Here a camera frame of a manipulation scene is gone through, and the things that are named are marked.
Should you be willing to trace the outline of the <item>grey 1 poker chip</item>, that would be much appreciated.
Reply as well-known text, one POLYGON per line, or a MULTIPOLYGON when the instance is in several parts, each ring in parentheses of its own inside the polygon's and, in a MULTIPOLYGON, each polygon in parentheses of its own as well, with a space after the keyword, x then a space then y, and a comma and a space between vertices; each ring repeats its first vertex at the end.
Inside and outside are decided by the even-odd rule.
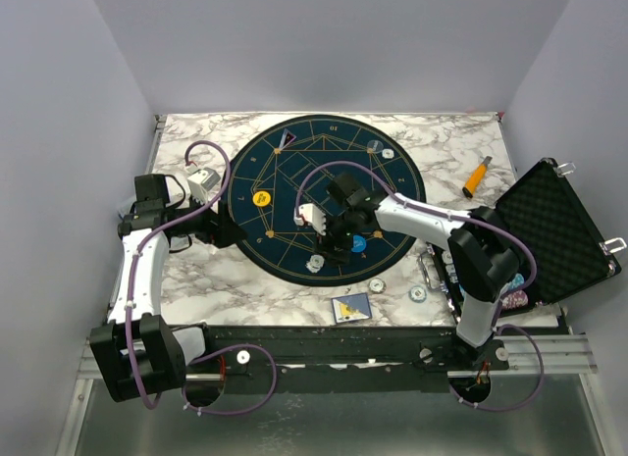
POLYGON ((369 288, 374 293, 382 293, 386 289, 386 284, 381 279, 371 279, 369 281, 369 288))

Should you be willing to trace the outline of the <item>white 5 poker chip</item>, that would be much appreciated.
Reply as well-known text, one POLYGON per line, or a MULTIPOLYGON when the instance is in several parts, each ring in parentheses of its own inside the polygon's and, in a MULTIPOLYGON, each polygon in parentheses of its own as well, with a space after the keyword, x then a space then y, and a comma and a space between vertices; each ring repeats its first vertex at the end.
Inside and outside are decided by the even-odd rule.
POLYGON ((322 270, 324 265, 325 258, 322 255, 314 254, 306 262, 305 267, 310 273, 317 274, 322 270))

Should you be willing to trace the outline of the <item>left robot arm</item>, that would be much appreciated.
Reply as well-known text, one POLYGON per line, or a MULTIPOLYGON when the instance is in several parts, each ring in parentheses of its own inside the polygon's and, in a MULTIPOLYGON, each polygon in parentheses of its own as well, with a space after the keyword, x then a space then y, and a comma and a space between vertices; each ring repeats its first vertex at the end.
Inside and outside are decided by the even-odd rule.
POLYGON ((246 238, 225 203, 209 207, 221 178, 195 169, 180 193, 169 189, 171 175, 138 176, 135 199, 118 225, 124 260, 114 303, 105 323, 90 332, 89 346, 102 379, 116 402, 158 396, 185 382, 190 366, 210 371, 218 358, 202 326, 171 327, 161 314, 163 272, 176 239, 226 248, 246 238))

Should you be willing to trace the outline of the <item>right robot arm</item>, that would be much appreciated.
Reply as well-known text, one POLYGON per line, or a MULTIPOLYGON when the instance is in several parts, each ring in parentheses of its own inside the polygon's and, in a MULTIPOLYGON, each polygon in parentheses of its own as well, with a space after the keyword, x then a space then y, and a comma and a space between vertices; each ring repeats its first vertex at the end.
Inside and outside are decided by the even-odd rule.
POLYGON ((328 193, 343 207, 332 217, 315 204, 301 201, 305 186, 298 188, 293 221, 310 225, 323 241, 326 254, 342 247, 343 239, 373 226, 388 233, 421 239, 448 251, 465 291, 457 340, 451 357, 460 368, 471 370, 487 358, 486 343, 495 326, 507 287, 524 266, 529 274, 522 286, 534 282, 538 263, 532 250, 512 234, 497 212, 488 207, 472 211, 439 208, 393 191, 371 170, 357 166, 378 186, 367 189, 351 173, 333 179, 328 193))

